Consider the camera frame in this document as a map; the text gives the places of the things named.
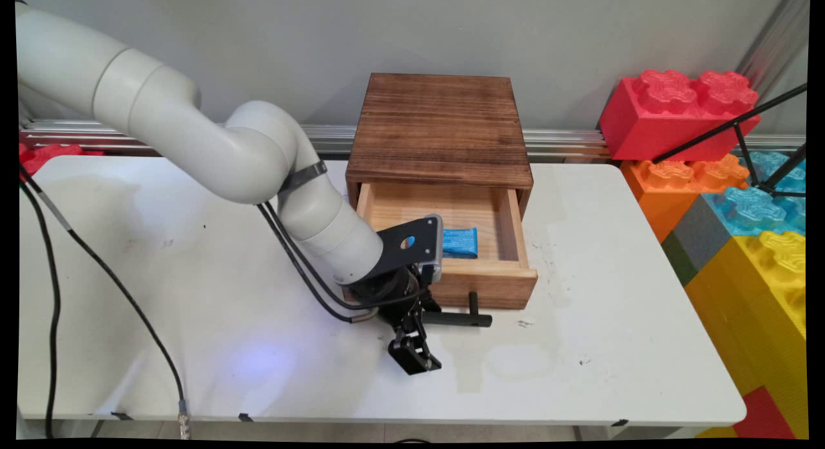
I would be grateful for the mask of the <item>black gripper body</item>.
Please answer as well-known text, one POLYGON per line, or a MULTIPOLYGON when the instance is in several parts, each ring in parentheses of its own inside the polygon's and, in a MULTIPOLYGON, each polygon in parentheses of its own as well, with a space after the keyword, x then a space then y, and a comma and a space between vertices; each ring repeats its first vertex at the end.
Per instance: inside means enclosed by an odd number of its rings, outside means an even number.
POLYGON ((417 308, 435 313, 441 311, 431 294, 433 276, 432 267, 401 267, 345 288, 357 305, 377 309, 379 317, 385 321, 400 322, 407 312, 417 308))

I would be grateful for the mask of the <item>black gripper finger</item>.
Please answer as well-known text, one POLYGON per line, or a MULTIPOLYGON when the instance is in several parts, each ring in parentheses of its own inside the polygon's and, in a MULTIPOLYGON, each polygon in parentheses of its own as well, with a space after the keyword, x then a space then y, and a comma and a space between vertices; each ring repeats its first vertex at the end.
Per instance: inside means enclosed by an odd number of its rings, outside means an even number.
POLYGON ((423 322, 423 308, 415 308, 412 316, 412 343, 413 349, 420 362, 421 371, 434 372, 434 370, 442 369, 441 361, 433 355, 429 343, 427 342, 427 332, 425 331, 423 322))
POLYGON ((429 347, 421 314, 405 314, 394 327, 394 339, 388 346, 389 355, 407 375, 429 372, 429 347))

